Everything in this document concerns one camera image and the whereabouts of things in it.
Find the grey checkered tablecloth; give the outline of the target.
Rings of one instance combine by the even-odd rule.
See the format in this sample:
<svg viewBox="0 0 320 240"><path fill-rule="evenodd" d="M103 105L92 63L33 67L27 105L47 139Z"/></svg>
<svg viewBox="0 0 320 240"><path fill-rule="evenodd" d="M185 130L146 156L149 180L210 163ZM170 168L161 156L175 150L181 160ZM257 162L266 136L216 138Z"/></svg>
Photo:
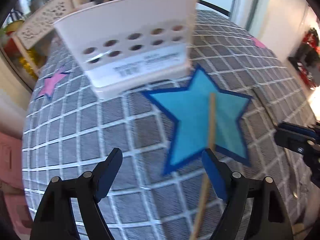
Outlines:
<svg viewBox="0 0 320 240"><path fill-rule="evenodd" d="M277 121L307 126L315 116L302 88L269 49L214 12L199 11L190 59L219 87L251 94L253 87ZM44 79L65 66L52 99L37 99ZM173 124L141 88L99 100L61 41L53 41L23 132L22 177L31 216L50 179L91 171L113 148L123 163L100 210L115 239L188 239L196 216L203 167L195 160L164 176Z"/></svg>

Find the pink plastic box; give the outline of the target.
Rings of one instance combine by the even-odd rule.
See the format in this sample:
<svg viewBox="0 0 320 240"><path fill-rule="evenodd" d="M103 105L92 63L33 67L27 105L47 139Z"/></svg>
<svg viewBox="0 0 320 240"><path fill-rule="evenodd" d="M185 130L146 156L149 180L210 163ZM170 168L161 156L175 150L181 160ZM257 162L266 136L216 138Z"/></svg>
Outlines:
<svg viewBox="0 0 320 240"><path fill-rule="evenodd" d="M29 235L31 218L22 181L22 141L1 134L1 197L15 232Z"/></svg>

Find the pink star patch right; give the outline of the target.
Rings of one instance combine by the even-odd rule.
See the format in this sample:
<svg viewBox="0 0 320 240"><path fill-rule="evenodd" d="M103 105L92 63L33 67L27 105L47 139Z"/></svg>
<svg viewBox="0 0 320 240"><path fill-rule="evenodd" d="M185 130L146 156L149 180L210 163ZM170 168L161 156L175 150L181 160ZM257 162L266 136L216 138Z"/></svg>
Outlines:
<svg viewBox="0 0 320 240"><path fill-rule="evenodd" d="M266 46L263 44L263 42L259 41L257 38L255 37L251 37L251 40L253 41L254 45L258 48L263 48L265 49Z"/></svg>

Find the pink star patch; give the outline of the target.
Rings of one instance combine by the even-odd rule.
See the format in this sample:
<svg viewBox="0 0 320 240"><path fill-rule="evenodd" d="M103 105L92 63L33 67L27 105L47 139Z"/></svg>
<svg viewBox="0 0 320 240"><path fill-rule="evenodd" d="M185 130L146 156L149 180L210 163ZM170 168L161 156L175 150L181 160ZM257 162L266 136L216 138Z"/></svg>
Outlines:
<svg viewBox="0 0 320 240"><path fill-rule="evenodd" d="M254 45L258 48L263 48L265 49L266 46L263 44L263 42L259 41L257 38L255 37L251 37L251 40L253 41Z"/></svg>
<svg viewBox="0 0 320 240"><path fill-rule="evenodd" d="M65 70L65 66L62 66L52 76L46 77L44 79L43 86L37 95L37 99L46 96L49 100L51 100L57 83L70 73L70 71Z"/></svg>

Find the pink star patch left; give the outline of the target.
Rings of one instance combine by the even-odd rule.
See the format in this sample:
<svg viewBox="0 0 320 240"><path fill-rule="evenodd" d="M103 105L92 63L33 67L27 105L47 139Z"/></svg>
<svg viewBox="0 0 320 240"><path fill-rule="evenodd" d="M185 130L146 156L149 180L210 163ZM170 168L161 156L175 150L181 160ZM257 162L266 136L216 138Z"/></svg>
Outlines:
<svg viewBox="0 0 320 240"><path fill-rule="evenodd" d="M62 66L52 76L46 77L44 79L43 86L37 95L37 99L46 96L49 100L51 100L57 83L70 73L70 71L65 70L65 66Z"/></svg>

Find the blue star patch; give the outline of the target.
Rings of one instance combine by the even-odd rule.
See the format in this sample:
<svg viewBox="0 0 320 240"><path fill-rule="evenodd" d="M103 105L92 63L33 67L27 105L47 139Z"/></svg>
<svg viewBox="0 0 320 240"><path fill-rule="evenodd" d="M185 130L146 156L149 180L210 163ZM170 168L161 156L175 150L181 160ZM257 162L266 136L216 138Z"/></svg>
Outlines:
<svg viewBox="0 0 320 240"><path fill-rule="evenodd" d="M187 86L142 92L173 124L163 174L201 157L209 140L209 97L215 95L215 149L250 166L240 121L252 96L220 88L197 64Z"/></svg>

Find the white perforated utensil holder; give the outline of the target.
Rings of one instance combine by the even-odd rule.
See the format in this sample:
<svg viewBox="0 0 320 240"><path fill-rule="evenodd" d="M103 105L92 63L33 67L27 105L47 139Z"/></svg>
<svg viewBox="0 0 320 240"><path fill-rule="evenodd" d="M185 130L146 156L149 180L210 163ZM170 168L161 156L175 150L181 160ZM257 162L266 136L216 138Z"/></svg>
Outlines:
<svg viewBox="0 0 320 240"><path fill-rule="evenodd" d="M54 23L100 99L190 73L197 0L114 0Z"/></svg>

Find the beige floral cutout shelf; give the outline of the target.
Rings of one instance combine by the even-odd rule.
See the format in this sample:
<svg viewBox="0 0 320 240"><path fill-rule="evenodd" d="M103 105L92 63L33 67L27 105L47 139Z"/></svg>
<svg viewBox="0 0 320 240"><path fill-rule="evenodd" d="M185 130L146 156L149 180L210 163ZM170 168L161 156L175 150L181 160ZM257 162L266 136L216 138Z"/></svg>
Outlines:
<svg viewBox="0 0 320 240"><path fill-rule="evenodd" d="M90 2L91 0L49 0L11 35L16 47L30 64L35 75L39 74L40 67L28 54L28 50L54 29L56 21L84 8Z"/></svg>

